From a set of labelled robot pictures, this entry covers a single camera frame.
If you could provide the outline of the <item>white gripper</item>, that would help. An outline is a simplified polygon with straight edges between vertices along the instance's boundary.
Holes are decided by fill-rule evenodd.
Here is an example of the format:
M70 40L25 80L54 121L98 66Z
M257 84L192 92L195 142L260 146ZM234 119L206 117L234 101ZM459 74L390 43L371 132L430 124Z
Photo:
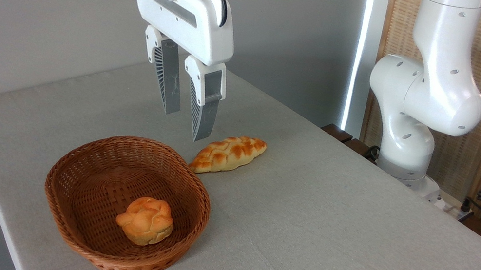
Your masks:
M221 27L221 0L137 0L137 5L150 24L145 31L147 55L155 65L165 113L180 111L179 45L192 55L184 64L191 80L193 140L209 137L219 102L226 97L223 63L234 51L231 8Z

